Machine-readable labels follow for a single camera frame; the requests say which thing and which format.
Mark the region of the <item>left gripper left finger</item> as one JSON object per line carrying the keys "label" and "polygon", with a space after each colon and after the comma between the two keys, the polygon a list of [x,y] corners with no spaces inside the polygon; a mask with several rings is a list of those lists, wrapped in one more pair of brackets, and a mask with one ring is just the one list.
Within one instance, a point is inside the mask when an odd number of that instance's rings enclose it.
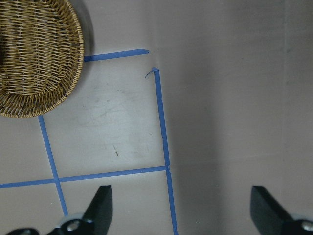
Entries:
{"label": "left gripper left finger", "polygon": [[81,218],[55,227],[50,235],[106,235],[113,217],[112,188],[100,186]]}

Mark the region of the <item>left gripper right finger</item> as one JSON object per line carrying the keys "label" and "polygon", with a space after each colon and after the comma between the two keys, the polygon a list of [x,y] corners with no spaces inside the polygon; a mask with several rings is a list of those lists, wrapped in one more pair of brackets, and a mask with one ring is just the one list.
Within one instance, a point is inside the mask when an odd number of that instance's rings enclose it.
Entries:
{"label": "left gripper right finger", "polygon": [[261,235],[311,235],[313,222],[294,219],[264,186],[252,186],[250,216]]}

